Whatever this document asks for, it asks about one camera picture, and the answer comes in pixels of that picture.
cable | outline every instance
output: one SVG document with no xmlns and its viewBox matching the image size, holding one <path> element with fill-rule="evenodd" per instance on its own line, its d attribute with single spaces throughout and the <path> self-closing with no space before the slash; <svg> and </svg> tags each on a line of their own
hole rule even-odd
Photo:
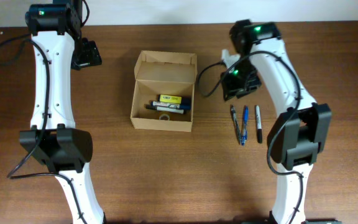
<svg viewBox="0 0 358 224">
<path fill-rule="evenodd" d="M 86 7 L 86 17 L 85 17 L 85 20 L 84 22 L 81 23 L 81 27 L 85 26 L 86 22 L 88 21 L 88 19 L 90 18 L 90 7 L 88 6 L 88 3 L 86 3 L 86 0 L 82 0 L 85 4 L 85 7 Z"/>
<path fill-rule="evenodd" d="M 6 45 L 14 40 L 18 40 L 18 39 L 22 39 L 24 37 L 29 36 L 30 34 L 25 34 L 25 35 L 21 35 L 18 37 L 14 37 L 8 40 L 5 40 L 4 42 L 0 43 L 0 48 L 3 45 Z M 42 123 L 42 128 L 41 128 L 41 132 L 39 135 L 37 135 L 37 140 L 35 142 L 35 145 L 33 147 L 33 149 L 27 153 L 27 155 L 20 161 L 20 163 L 18 163 L 18 165 L 15 166 L 15 168 L 13 168 L 7 175 L 8 179 L 11 180 L 15 180 L 15 179 L 24 179 L 24 178 L 29 178 L 29 177 L 40 177 L 40 176 L 54 176 L 54 177 L 59 177 L 59 178 L 63 178 L 65 181 L 67 181 L 68 185 L 71 188 L 71 192 L 73 193 L 73 198 L 75 201 L 75 205 L 77 207 L 77 211 L 78 211 L 78 215 L 80 216 L 80 219 L 83 221 L 84 224 L 87 224 L 87 222 L 85 221 L 84 217 L 83 217 L 83 213 L 81 212 L 81 208 L 80 208 L 80 204 L 78 203 L 78 199 L 77 196 L 75 194 L 75 190 L 74 190 L 74 186 L 71 182 L 70 179 L 68 179 L 67 177 L 60 175 L 60 174 L 53 174 L 53 173 L 38 173 L 38 174 L 26 174 L 26 175 L 17 175 L 17 176 L 13 176 L 13 174 L 18 171 L 24 164 L 25 162 L 27 162 L 27 160 L 29 160 L 29 158 L 31 157 L 31 155 L 35 152 L 35 150 L 37 150 L 37 148 L 39 147 L 42 139 L 44 138 L 45 135 L 45 129 L 47 126 L 47 121 L 48 121 L 48 105 L 49 105 L 49 91 L 50 91 L 50 70 L 49 70 L 49 61 L 47 56 L 45 55 L 45 52 L 43 52 L 43 50 L 40 48 L 40 46 L 35 43 L 33 40 L 31 39 L 24 39 L 20 46 L 19 46 L 19 50 L 17 51 L 17 53 L 15 54 L 14 58 L 11 60 L 8 60 L 7 62 L 0 62 L 0 65 L 5 66 L 5 65 L 11 65 L 13 62 L 15 62 L 21 55 L 23 48 L 24 48 L 24 44 L 25 43 L 30 43 L 32 44 L 41 54 L 43 61 L 44 61 L 44 65 L 45 65 L 45 70 L 46 70 L 46 91 L 45 91 L 45 106 L 44 106 L 44 121 Z"/>
<path fill-rule="evenodd" d="M 294 82 L 295 82 L 295 85 L 296 85 L 296 92 L 297 92 L 297 97 L 295 98 L 296 100 L 296 105 L 295 105 L 295 108 L 293 109 L 291 115 L 288 117 L 288 119 L 283 123 L 283 125 L 280 127 L 280 129 L 277 131 L 277 133 L 274 135 L 274 137 L 272 138 L 271 142 L 270 142 L 270 145 L 267 149 L 267 153 L 266 153 L 266 158 L 267 158 L 267 165 L 268 167 L 270 168 L 270 170 L 276 174 L 276 175 L 292 175 L 292 174 L 296 174 L 298 177 L 299 177 L 299 182 L 300 182 L 300 194 L 299 194 L 299 197 L 298 197 L 298 201 L 296 203 L 296 206 L 294 208 L 294 212 L 293 212 L 293 215 L 291 216 L 291 220 L 289 222 L 289 224 L 292 223 L 293 219 L 295 218 L 296 216 L 296 213 L 299 212 L 299 207 L 300 207 L 300 204 L 302 202 L 302 196 L 303 196 L 303 175 L 301 173 L 299 173 L 298 171 L 290 171 L 290 172 L 279 172 L 277 170 L 274 169 L 273 165 L 272 165 L 272 161 L 270 160 L 270 155 L 272 153 L 272 148 L 273 148 L 273 145 L 274 145 L 274 142 L 276 141 L 276 139 L 278 138 L 278 135 L 280 134 L 280 132 L 283 130 L 283 128 L 285 127 L 285 125 L 288 123 L 289 120 L 292 119 L 292 117 L 295 115 L 295 113 L 298 111 L 298 108 L 299 108 L 299 105 L 300 105 L 300 100 L 301 100 L 301 88 L 300 88 L 300 83 L 299 83 L 299 80 L 298 80 L 298 77 L 295 75 L 295 72 L 281 59 L 281 57 L 271 53 L 271 52 L 268 52 L 268 51 L 264 51 L 264 50 L 259 50 L 259 51 L 255 51 L 255 52 L 252 52 L 246 56 L 243 56 L 241 57 L 238 61 L 236 61 L 232 66 L 230 66 L 224 73 L 223 75 L 221 76 L 221 79 L 217 82 L 217 84 L 215 85 L 215 87 L 208 93 L 208 94 L 203 94 L 200 93 L 204 96 L 204 97 L 209 97 L 211 96 L 214 91 L 218 88 L 218 86 L 222 83 L 222 81 L 224 80 L 224 78 L 226 77 L 226 75 L 229 74 L 229 72 L 235 67 L 237 66 L 239 63 L 241 63 L 242 61 L 248 59 L 249 57 L 253 56 L 253 55 L 257 55 L 257 54 L 267 54 L 267 55 L 271 55 L 272 57 L 274 57 L 276 59 L 276 61 L 280 62 L 291 74 L 291 76 L 293 77 L 294 79 Z M 218 63 L 215 63 L 215 64 L 212 64 L 208 67 L 206 67 L 198 76 L 197 76 L 197 85 L 199 86 L 200 85 L 200 78 L 203 74 L 203 72 L 205 72 L 205 70 L 207 70 L 208 68 L 212 67 L 212 66 L 215 66 L 217 65 Z"/>
</svg>

box flap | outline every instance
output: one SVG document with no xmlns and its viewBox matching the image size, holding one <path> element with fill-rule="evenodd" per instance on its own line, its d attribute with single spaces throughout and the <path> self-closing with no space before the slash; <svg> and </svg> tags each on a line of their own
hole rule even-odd
<svg viewBox="0 0 358 224">
<path fill-rule="evenodd" d="M 137 80 L 194 83 L 196 54 L 141 51 L 135 65 Z"/>
</svg>

brown box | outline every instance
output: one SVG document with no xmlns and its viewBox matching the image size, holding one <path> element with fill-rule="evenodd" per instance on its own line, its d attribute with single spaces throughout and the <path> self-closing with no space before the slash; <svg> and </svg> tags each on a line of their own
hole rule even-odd
<svg viewBox="0 0 358 224">
<path fill-rule="evenodd" d="M 194 89 L 197 76 L 196 54 L 141 51 L 135 65 L 135 90 L 131 121 L 136 129 L 191 131 Z M 170 121 L 158 119 L 161 111 L 145 108 L 157 95 L 191 97 L 186 114 L 171 113 Z"/>
</svg>

brown table surface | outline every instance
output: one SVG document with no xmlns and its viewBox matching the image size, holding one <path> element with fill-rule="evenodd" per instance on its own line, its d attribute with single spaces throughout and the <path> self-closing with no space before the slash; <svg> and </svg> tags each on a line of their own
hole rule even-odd
<svg viewBox="0 0 358 224">
<path fill-rule="evenodd" d="M 204 99 L 196 92 L 191 133 L 134 129 L 129 119 L 134 65 L 141 50 L 198 55 L 198 71 L 234 53 L 232 24 L 85 27 L 103 65 L 71 72 L 71 104 L 78 129 L 92 134 L 91 176 L 109 221 L 197 222 L 266 217 L 275 201 L 266 140 L 258 144 L 254 105 L 264 137 L 275 122 L 262 86 L 240 100 L 223 102 L 222 89 Z M 287 52 L 307 90 L 333 111 L 324 152 L 308 181 L 308 218 L 358 223 L 358 22 L 278 23 Z M 0 28 L 0 41 L 26 33 Z M 12 57 L 18 43 L 3 50 Z M 34 52 L 26 46 L 13 65 L 0 67 L 0 223 L 71 223 L 63 191 L 54 178 L 7 180 L 25 155 L 19 131 L 29 129 L 35 96 Z M 206 74 L 203 88 L 221 68 Z M 249 105 L 249 140 L 236 143 L 229 105 Z M 44 172 L 31 159 L 20 174 Z"/>
</svg>

wooden table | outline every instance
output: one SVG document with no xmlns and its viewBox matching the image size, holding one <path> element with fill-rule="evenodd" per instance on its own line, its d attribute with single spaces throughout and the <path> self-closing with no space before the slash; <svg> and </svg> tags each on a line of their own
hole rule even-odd
<svg viewBox="0 0 358 224">
<path fill-rule="evenodd" d="M 78 129 L 92 134 L 91 176 L 110 222 L 197 222 L 266 217 L 275 201 L 276 177 L 258 144 L 254 110 L 249 141 L 236 143 L 229 105 L 259 105 L 264 137 L 275 122 L 264 86 L 240 100 L 223 102 L 222 90 L 195 96 L 191 133 L 146 131 L 129 119 L 134 65 L 141 50 L 198 55 L 198 70 L 233 47 L 232 24 L 85 27 L 103 65 L 71 72 L 71 104 Z M 278 23 L 287 52 L 303 84 L 333 111 L 325 150 L 308 181 L 306 216 L 358 223 L 358 22 Z M 0 41 L 26 33 L 0 28 Z M 18 43 L 3 50 L 13 56 Z M 29 129 L 34 106 L 35 63 L 31 46 L 8 67 L 0 67 L 0 223 L 71 223 L 71 213 L 54 178 L 7 180 L 25 155 L 19 131 Z M 220 69 L 205 75 L 211 88 Z M 20 174 L 44 172 L 31 159 Z"/>
</svg>

